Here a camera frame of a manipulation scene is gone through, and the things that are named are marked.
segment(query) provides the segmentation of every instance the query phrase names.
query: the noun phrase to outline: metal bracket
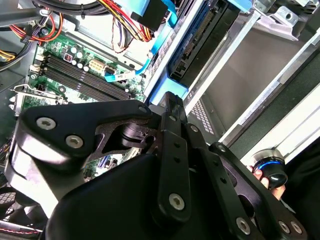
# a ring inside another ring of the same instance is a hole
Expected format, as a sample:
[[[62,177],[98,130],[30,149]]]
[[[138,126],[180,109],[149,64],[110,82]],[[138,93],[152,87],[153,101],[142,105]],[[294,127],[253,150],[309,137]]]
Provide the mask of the metal bracket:
[[[30,96],[30,97],[34,97],[34,98],[38,98],[38,99],[55,100],[55,101],[58,101],[58,103],[60,103],[60,104],[62,104],[64,102],[64,98],[62,96],[57,96],[57,95],[50,93],[50,92],[33,89],[28,84],[17,85],[13,89],[11,89],[11,91],[13,91],[17,94],[20,94],[20,95]]]
[[[41,19],[38,8],[17,9],[15,11],[0,12],[0,27],[22,24]]]
[[[285,38],[291,41],[298,41],[293,35],[293,27],[297,24],[299,17],[285,6],[268,15],[262,15],[253,26],[261,31]]]

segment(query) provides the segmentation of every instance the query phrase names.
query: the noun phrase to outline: cable bundle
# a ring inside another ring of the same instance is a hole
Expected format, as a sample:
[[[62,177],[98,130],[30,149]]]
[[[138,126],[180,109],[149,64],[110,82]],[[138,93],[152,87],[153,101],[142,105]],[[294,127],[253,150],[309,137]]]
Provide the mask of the cable bundle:
[[[73,16],[100,16],[107,15],[109,12],[94,1],[88,4],[71,4],[57,0],[33,0],[39,6],[49,8],[52,11]]]
[[[62,31],[62,25],[63,25],[63,15],[60,13],[60,23],[59,23],[59,29],[55,34],[55,22],[52,18],[52,16],[49,17],[50,20],[52,21],[52,30],[51,32],[45,36],[45,37],[37,37],[39,31],[41,30],[42,26],[47,22],[48,17],[42,17],[41,20],[38,22],[37,25],[35,25],[32,28],[32,36],[31,38],[28,40],[28,42],[24,45],[24,47],[22,48],[22,50],[18,53],[18,54],[12,54],[9,52],[5,52],[0,50],[1,56],[6,59],[7,61],[5,62],[0,62],[0,72],[10,68],[11,66],[13,66],[14,64],[18,63],[25,55],[27,55],[27,53],[31,50],[33,43],[35,43],[35,41],[38,42],[49,42],[52,41],[54,39],[56,39],[58,37],[58,35],[61,33]],[[26,32],[21,29],[20,27],[16,26],[16,25],[11,25],[10,29],[20,38],[24,38],[26,35]]]
[[[60,16],[60,22],[59,22],[59,27],[58,27],[58,31],[57,33],[54,35],[55,33],[55,29],[56,29],[56,26],[55,26],[55,21],[53,19],[53,17],[50,15],[50,20],[51,20],[51,23],[52,23],[52,29],[51,29],[51,32],[45,36],[45,37],[36,37],[35,34],[32,34],[32,37],[30,38],[29,41],[39,41],[39,42],[50,42],[50,41],[53,41],[54,39],[56,39],[59,34],[61,33],[62,31],[62,26],[63,26],[63,21],[64,21],[64,17],[63,15],[60,13],[59,14]],[[10,26],[10,29],[20,38],[22,39],[25,35],[26,35],[26,32],[23,31],[21,28],[17,27],[16,25],[11,25]]]
[[[151,32],[146,27],[138,27],[133,20],[113,1],[97,0],[111,15],[133,36],[134,39],[149,42],[152,39]]]

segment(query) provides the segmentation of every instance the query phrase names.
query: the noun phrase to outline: yellow wire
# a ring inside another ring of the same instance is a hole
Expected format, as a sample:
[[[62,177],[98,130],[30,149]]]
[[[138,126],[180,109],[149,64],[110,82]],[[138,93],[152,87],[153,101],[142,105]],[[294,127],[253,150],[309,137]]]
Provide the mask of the yellow wire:
[[[151,35],[150,35],[150,32],[149,32],[149,28],[144,26],[144,30],[145,30],[145,33],[146,33],[146,36],[148,37],[148,39],[151,40]]]
[[[7,55],[7,56],[10,56],[10,57],[12,57],[12,58],[15,58],[15,57],[16,57],[15,55],[12,55],[11,53],[7,53],[7,52],[2,51],[2,50],[0,50],[0,53],[2,53],[2,54],[4,54],[4,55]]]
[[[7,57],[7,56],[5,56],[5,55],[2,55],[1,53],[0,53],[0,57],[4,58],[4,59],[6,59],[6,60],[12,60],[12,58]]]
[[[132,36],[133,36],[135,39],[139,40],[139,38],[137,37],[137,35],[136,35],[134,32],[132,32],[132,30],[131,30],[130,27],[126,24],[126,22],[123,21],[123,19],[122,19],[110,6],[108,6],[103,0],[98,0],[98,1],[99,1],[101,4],[103,4],[106,8],[108,8],[109,11],[112,12],[112,13],[115,15],[115,17],[116,17],[121,23],[123,23],[123,24],[126,26],[126,28],[129,30],[129,32],[132,34]]]

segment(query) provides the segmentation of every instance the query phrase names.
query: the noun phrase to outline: capacitor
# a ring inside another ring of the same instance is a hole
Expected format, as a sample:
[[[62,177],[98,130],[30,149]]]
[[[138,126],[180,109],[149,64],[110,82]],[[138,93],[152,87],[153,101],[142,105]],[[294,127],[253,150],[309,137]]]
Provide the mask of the capacitor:
[[[85,72],[89,72],[89,64],[86,64],[84,67],[83,67],[83,71]]]
[[[78,62],[79,62],[79,59],[74,58],[74,59],[71,61],[71,64],[72,64],[73,66],[75,66],[75,65],[78,64]]]
[[[77,46],[73,46],[70,48],[70,52],[73,54],[76,54],[78,52],[78,47]]]
[[[124,91],[125,91],[126,93],[128,93],[129,90],[130,90],[130,84],[126,84],[126,85],[124,86]]]
[[[86,62],[85,61],[80,61],[76,66],[79,68],[79,69],[82,69],[84,67],[84,65],[86,65]]]
[[[78,51],[75,55],[78,59],[82,59],[84,57],[84,53],[82,51]]]

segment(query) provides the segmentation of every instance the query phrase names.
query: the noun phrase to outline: green circuit board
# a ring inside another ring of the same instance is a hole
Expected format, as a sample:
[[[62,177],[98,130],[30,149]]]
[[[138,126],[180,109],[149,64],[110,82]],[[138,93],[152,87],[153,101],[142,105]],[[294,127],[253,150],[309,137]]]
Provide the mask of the green circuit board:
[[[70,49],[72,47],[76,47],[77,51],[82,53],[82,57],[78,58],[79,61],[89,63],[91,60],[98,60],[104,63],[110,69],[113,69],[114,74],[122,74],[129,71],[128,69],[113,62],[112,60],[107,59],[106,57],[103,57],[95,53],[91,49],[83,47],[80,44],[77,44],[76,42],[69,39],[67,36],[63,34],[61,34],[59,37],[57,37],[53,41],[46,42],[43,46],[38,46],[35,53],[35,57],[36,55],[50,53],[63,60],[66,54],[71,55]],[[91,68],[89,69],[89,72],[105,80],[101,72],[94,71]],[[61,85],[60,83],[50,78],[47,78],[45,76],[41,76],[36,72],[30,72],[29,75],[30,75],[30,78],[29,78],[28,84],[31,87],[37,88],[40,84],[42,84],[42,85],[45,85],[46,92],[54,93],[56,95],[61,95],[61,93],[59,92],[59,87],[63,85]],[[134,99],[139,100],[141,102],[145,100],[145,96],[143,94],[145,89],[145,83],[144,83],[144,79],[141,76],[135,76],[131,79],[127,79],[125,83],[123,81],[122,82],[116,81],[116,82],[113,82],[112,84],[122,89],[125,89],[125,85],[127,86],[129,85],[129,92],[131,94],[134,94]],[[96,102],[95,99],[90,98],[82,93],[79,93],[76,90],[73,90],[67,86],[63,86],[63,87],[65,88],[65,93],[64,95],[61,95],[61,96],[66,98],[68,102],[72,102],[74,104]],[[31,97],[31,96],[26,96],[24,98],[22,108],[25,109],[33,106],[45,106],[45,105],[55,105],[55,104],[56,102],[51,99],[45,99],[45,98],[40,99],[40,98]]]

